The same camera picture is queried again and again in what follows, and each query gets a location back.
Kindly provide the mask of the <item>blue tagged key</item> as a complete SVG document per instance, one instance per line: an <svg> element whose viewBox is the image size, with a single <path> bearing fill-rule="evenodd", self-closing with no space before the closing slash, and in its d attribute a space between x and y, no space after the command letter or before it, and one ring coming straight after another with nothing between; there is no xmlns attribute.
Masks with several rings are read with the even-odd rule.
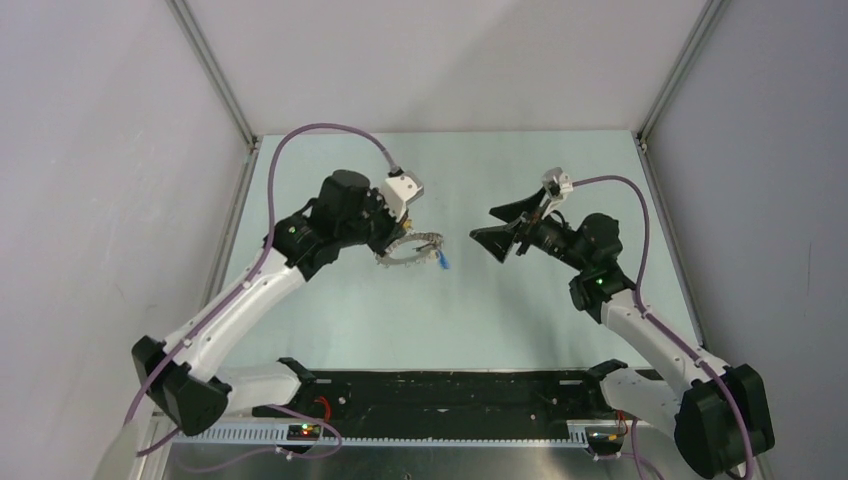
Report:
<svg viewBox="0 0 848 480"><path fill-rule="evenodd" d="M436 252L436 257L437 257L437 261L438 261L441 269L443 269L443 270L449 270L450 269L450 263L449 263L447 257L445 256L445 254L442 250L438 250Z"/></svg>

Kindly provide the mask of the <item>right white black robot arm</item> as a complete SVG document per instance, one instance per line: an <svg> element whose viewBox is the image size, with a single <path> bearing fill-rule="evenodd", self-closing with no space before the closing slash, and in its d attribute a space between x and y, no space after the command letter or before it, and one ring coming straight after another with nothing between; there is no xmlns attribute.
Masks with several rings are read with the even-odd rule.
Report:
<svg viewBox="0 0 848 480"><path fill-rule="evenodd" d="M776 444L761 375L685 339L619 265L618 221L592 213L572 227L556 209L563 198L541 189L493 207L489 213L501 225L469 236L499 262L536 248L574 269L569 294L575 309L623 339L660 376L646 380L623 362L606 361L588 372L592 383L580 392L583 409L596 418L622 410L648 423L671 438L705 479L755 464Z"/></svg>

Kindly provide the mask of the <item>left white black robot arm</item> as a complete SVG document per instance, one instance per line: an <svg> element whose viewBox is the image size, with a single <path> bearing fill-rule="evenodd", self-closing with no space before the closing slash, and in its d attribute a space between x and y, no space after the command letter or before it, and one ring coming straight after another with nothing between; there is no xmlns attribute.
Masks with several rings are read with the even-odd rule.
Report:
<svg viewBox="0 0 848 480"><path fill-rule="evenodd" d="M196 436L230 413L280 405L304 416L316 403L310 372L292 359L225 369L230 350L272 307L304 286L348 247L365 245L384 256L402 238L408 207L423 186L398 173L379 186L364 175L336 170L319 194L278 221L256 262L183 327L157 341L142 337L131 354L144 393Z"/></svg>

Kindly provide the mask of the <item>metal disc with keyrings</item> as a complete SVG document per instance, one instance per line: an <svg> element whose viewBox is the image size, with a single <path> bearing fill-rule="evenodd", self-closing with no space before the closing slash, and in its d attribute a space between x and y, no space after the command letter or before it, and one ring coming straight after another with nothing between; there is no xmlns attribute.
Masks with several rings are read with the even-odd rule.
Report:
<svg viewBox="0 0 848 480"><path fill-rule="evenodd" d="M376 253L375 260L385 268L439 261L443 245L444 236L440 233L412 231L394 240L382 253Z"/></svg>

